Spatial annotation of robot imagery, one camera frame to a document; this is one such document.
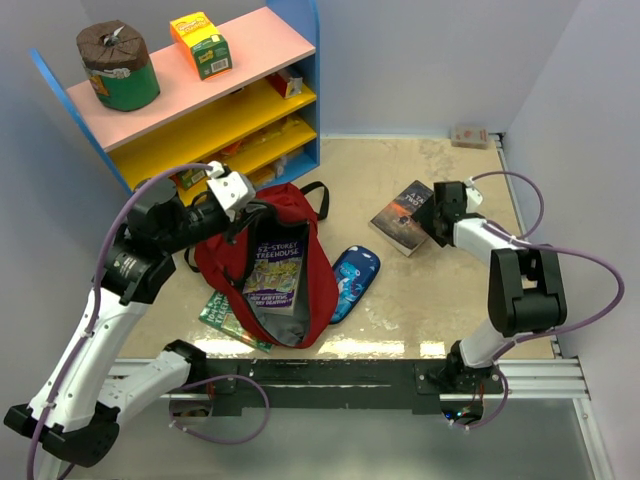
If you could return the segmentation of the Tale of Two Cities book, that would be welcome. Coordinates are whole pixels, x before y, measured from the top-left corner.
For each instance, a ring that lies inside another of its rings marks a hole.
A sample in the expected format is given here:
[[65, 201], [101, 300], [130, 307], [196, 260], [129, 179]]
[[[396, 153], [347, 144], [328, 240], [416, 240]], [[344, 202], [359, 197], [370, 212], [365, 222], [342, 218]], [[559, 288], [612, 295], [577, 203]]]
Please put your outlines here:
[[427, 239], [427, 233], [412, 215], [433, 195], [433, 191], [414, 180], [369, 222], [384, 239], [410, 257]]

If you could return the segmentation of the red backpack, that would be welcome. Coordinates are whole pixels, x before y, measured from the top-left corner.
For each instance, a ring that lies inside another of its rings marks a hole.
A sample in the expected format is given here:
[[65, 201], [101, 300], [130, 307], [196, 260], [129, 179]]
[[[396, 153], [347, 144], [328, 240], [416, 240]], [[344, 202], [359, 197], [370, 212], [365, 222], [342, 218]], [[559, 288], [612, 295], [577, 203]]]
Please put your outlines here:
[[[329, 326], [338, 301], [331, 264], [318, 238], [318, 223], [329, 210], [329, 192], [321, 182], [302, 188], [291, 183], [267, 187], [257, 193], [256, 221], [233, 239], [219, 234], [194, 247], [194, 271], [226, 296], [245, 330], [274, 345], [305, 349]], [[259, 311], [244, 296], [257, 247], [269, 240], [302, 240], [305, 255], [291, 316]]]

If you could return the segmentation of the green Treehouse book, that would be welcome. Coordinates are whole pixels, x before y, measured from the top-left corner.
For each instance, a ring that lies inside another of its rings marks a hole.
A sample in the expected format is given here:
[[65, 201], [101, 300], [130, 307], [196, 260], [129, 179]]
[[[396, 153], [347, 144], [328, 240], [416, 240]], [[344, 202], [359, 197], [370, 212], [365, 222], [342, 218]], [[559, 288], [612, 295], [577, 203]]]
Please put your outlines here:
[[220, 292], [215, 291], [211, 295], [199, 314], [199, 320], [205, 325], [253, 349], [270, 353], [273, 348], [271, 343], [259, 340], [244, 329], [233, 313], [228, 299]]

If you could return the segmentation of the purple Treehouse book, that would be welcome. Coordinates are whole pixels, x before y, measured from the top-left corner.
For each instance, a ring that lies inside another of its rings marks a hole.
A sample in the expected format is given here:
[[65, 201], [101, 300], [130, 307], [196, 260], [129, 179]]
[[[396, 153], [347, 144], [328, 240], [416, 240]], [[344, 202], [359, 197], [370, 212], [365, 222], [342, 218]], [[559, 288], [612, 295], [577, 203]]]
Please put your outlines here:
[[269, 240], [258, 245], [243, 294], [259, 311], [294, 312], [305, 255], [302, 240]]

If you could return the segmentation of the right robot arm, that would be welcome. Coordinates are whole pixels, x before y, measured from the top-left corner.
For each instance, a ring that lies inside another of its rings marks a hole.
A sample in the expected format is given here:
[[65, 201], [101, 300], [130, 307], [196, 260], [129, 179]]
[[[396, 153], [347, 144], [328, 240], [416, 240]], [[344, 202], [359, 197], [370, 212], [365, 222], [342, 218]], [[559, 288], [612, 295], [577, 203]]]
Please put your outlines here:
[[529, 334], [561, 326], [567, 304], [558, 256], [539, 247], [518, 246], [476, 212], [482, 196], [461, 181], [436, 182], [412, 219], [441, 247], [454, 247], [488, 268], [488, 319], [454, 343], [444, 366], [429, 380], [469, 392], [508, 348]]

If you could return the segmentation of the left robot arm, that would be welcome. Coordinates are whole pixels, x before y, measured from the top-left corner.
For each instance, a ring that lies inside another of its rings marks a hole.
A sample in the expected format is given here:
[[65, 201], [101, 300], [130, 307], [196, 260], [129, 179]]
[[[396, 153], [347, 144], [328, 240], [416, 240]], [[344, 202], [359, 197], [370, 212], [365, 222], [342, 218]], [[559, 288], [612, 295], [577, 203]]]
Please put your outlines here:
[[255, 197], [237, 172], [212, 178], [204, 198], [184, 205], [174, 182], [144, 181], [110, 227], [87, 304], [47, 383], [27, 403], [9, 408], [7, 427], [72, 466], [92, 467], [121, 427], [161, 395], [200, 390], [206, 355], [175, 340], [151, 363], [118, 383], [107, 376], [125, 340], [174, 274], [173, 255], [225, 233]]

